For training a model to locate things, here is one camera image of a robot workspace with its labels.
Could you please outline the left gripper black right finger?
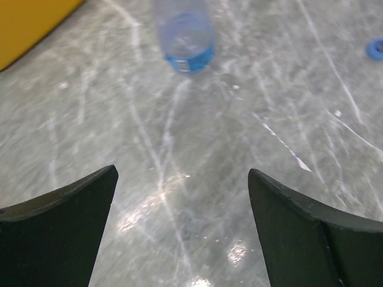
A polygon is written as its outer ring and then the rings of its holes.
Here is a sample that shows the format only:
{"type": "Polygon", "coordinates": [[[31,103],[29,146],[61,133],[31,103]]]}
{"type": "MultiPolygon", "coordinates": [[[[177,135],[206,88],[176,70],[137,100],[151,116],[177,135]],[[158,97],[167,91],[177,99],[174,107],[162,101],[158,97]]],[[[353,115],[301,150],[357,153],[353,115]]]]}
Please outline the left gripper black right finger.
{"type": "Polygon", "coordinates": [[[257,169],[251,208],[271,286],[382,286],[382,222],[314,200],[257,169]]]}

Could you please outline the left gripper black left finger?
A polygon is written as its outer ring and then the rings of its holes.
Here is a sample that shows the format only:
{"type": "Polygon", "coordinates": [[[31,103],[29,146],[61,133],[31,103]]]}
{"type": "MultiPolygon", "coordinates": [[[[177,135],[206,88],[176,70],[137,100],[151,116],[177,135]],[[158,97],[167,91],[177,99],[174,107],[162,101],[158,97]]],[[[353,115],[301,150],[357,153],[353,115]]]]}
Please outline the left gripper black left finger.
{"type": "Polygon", "coordinates": [[[88,286],[118,180],[115,166],[1,209],[1,286],[88,286]]]}

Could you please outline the blue bottle cap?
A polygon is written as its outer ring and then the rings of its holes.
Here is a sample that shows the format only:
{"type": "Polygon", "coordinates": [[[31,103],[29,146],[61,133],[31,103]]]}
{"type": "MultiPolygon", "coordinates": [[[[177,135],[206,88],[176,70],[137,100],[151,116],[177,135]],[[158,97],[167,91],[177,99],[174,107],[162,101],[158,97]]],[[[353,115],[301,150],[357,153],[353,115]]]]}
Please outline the blue bottle cap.
{"type": "Polygon", "coordinates": [[[383,60],[383,38],[374,38],[366,46],[366,55],[375,61],[383,60]]]}

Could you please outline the clear blue water bottle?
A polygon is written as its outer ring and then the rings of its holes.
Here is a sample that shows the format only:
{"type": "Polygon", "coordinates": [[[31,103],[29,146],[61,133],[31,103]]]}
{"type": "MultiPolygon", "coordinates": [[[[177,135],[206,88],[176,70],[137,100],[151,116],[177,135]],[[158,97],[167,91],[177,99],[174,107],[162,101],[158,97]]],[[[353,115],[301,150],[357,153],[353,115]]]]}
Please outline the clear blue water bottle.
{"type": "Polygon", "coordinates": [[[165,60],[177,71],[195,73],[214,57],[214,27],[207,1],[153,1],[154,21],[165,60]]]}

